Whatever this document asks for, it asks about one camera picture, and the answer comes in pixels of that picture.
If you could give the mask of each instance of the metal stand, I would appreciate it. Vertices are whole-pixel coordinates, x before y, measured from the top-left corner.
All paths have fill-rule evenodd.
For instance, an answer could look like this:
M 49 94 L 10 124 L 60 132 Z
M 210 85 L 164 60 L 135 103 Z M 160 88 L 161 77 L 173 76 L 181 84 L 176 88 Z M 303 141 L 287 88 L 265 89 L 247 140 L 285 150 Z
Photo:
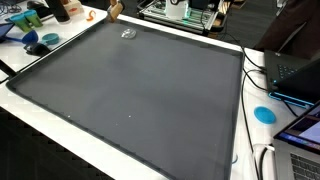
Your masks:
M 190 8 L 188 18 L 172 20 L 165 15 L 165 2 L 155 0 L 139 12 L 139 17 L 147 21 L 186 30 L 196 34 L 207 35 L 216 20 L 218 12 L 202 11 Z

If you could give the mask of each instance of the gray mat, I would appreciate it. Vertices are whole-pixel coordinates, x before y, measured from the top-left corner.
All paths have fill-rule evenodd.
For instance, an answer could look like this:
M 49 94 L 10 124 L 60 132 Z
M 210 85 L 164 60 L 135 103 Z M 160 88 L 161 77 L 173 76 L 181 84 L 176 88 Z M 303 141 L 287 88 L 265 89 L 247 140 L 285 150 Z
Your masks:
M 169 178 L 229 179 L 242 68 L 230 53 L 103 24 L 7 86 Z

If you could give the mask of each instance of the blue bowl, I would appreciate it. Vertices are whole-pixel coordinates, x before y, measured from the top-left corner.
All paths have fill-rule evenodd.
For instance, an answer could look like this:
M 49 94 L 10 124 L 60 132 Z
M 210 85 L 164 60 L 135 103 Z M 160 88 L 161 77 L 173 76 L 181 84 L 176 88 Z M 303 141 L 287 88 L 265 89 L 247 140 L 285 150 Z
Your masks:
M 59 42 L 59 35 L 56 33 L 50 33 L 47 35 L 44 35 L 42 37 L 42 41 L 46 43 L 46 45 L 54 45 Z

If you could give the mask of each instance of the white table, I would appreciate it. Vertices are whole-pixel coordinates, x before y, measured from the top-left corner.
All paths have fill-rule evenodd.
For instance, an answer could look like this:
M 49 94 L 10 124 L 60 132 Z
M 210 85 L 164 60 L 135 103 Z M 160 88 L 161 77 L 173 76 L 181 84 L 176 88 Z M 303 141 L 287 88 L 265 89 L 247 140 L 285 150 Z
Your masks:
M 27 8 L 27 1 L 24 1 L 19 4 L 23 10 Z M 71 16 L 71 22 L 69 24 L 60 25 L 57 20 L 53 17 L 43 22 L 43 26 L 40 28 L 34 28 L 34 30 L 39 35 L 39 40 L 42 36 L 48 33 L 57 33 L 60 37 L 58 44 L 49 46 L 50 49 L 55 49 L 61 44 L 73 39 L 74 37 L 80 35 L 88 28 L 97 24 L 101 20 L 105 19 L 107 12 L 99 9 L 94 9 L 90 7 L 84 7 L 84 13 Z M 96 17 L 92 21 L 87 21 L 86 17 L 89 12 L 94 10 L 96 12 Z M 0 23 L 5 23 L 4 19 L 10 17 L 12 14 L 8 14 L 0 17 Z M 9 33 L 8 37 L 22 38 L 25 35 L 18 27 L 13 27 Z M 38 56 L 31 56 L 26 53 L 23 49 L 25 45 L 19 42 L 14 41 L 5 41 L 0 44 L 0 59 L 9 65 L 13 70 L 19 71 L 28 64 L 39 59 Z M 7 78 L 7 75 L 0 71 L 0 81 Z
M 199 35 L 183 32 L 180 30 L 164 27 L 154 23 L 142 21 L 135 18 L 120 15 L 120 20 L 128 21 L 131 23 L 140 24 L 146 27 L 159 29 L 165 32 L 169 32 L 178 36 L 188 37 L 190 39 L 203 41 L 216 46 L 241 51 L 241 48 L 236 45 L 231 45 L 214 39 L 209 39 Z M 69 38 L 75 34 L 75 27 L 81 28 L 81 31 L 85 30 L 82 25 L 76 25 L 69 28 L 64 34 L 65 38 Z M 54 29 L 63 31 L 64 26 L 54 26 Z M 253 61 L 259 65 L 264 65 L 263 53 L 246 50 L 247 54 Z M 25 64 L 21 60 L 24 55 L 16 59 L 16 63 L 11 63 L 15 70 L 22 68 Z M 245 68 L 254 69 L 248 61 L 245 62 Z M 255 73 L 250 76 L 261 86 L 265 86 L 265 78 L 262 75 Z M 95 138 L 94 136 L 82 131 L 81 129 L 67 123 L 59 117 L 48 113 L 47 111 L 39 108 L 38 106 L 31 104 L 30 102 L 18 97 L 11 93 L 4 84 L 0 85 L 0 106 L 11 112 L 25 123 L 31 125 L 38 131 L 42 132 L 49 138 L 58 142 L 65 148 L 72 151 L 74 154 L 83 158 L 87 162 L 91 163 L 101 171 L 105 172 L 109 176 L 115 179 L 165 179 L 164 176 L 150 169 L 149 167 L 141 164 L 135 159 L 127 156 L 126 154 L 118 151 L 117 149 L 109 146 L 103 141 Z M 255 88 L 248 80 L 245 83 L 244 88 L 245 107 L 248 116 L 248 123 L 250 128 L 250 134 L 253 144 L 269 144 L 272 142 L 272 136 L 280 130 L 284 125 L 289 123 L 294 117 L 289 113 L 284 104 L 276 100 L 272 100 L 267 97 L 267 94 Z M 257 106 L 269 107 L 277 116 L 277 122 L 273 125 L 264 125 L 260 123 L 253 115 L 253 110 Z M 295 109 L 298 113 L 301 113 L 301 109 Z M 239 106 L 238 122 L 236 129 L 236 137 L 234 144 L 234 152 L 238 155 L 238 162 L 232 167 L 231 179 L 233 180 L 250 180 L 256 179 L 253 161 L 251 158 L 248 137 L 246 134 L 246 128 L 243 119 L 242 108 Z M 275 179 L 274 163 L 271 153 L 267 153 L 265 159 L 264 179 Z

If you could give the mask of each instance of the laptop keyboard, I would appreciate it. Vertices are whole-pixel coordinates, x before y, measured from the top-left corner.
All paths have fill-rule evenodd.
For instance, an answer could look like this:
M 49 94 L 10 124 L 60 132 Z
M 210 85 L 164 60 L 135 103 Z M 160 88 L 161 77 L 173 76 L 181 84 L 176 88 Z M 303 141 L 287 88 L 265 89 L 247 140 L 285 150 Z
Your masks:
M 279 77 L 280 79 L 283 79 L 287 76 L 290 76 L 291 74 L 297 72 L 297 69 L 289 68 L 287 66 L 278 64 L 278 71 L 279 71 Z
M 295 180 L 320 180 L 320 164 L 291 154 Z

